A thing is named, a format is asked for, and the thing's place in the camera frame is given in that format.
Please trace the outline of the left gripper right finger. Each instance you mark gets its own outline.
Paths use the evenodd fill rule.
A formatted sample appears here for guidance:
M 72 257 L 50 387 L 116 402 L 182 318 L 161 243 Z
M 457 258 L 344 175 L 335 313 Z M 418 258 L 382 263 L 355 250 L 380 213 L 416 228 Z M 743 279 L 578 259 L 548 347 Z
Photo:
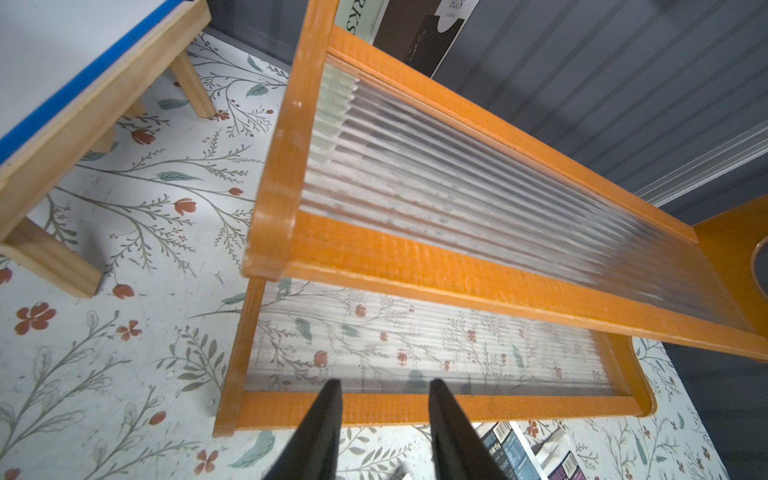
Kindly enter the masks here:
M 442 380 L 430 382 L 428 411 L 437 479 L 506 478 Z

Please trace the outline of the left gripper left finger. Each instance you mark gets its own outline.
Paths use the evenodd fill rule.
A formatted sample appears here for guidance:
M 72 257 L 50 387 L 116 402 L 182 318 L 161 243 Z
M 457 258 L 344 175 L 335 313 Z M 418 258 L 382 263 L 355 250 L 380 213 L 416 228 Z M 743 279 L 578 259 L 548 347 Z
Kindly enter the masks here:
M 264 479 L 334 479 L 342 413 L 341 381 L 329 380 Z

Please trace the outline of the blue coffee bag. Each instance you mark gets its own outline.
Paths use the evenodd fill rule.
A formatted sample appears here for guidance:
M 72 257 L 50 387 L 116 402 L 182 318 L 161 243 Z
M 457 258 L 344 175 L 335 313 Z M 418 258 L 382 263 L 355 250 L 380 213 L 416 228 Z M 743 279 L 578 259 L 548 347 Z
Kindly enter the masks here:
M 507 479 L 546 478 L 517 424 L 510 421 L 478 423 L 475 431 Z

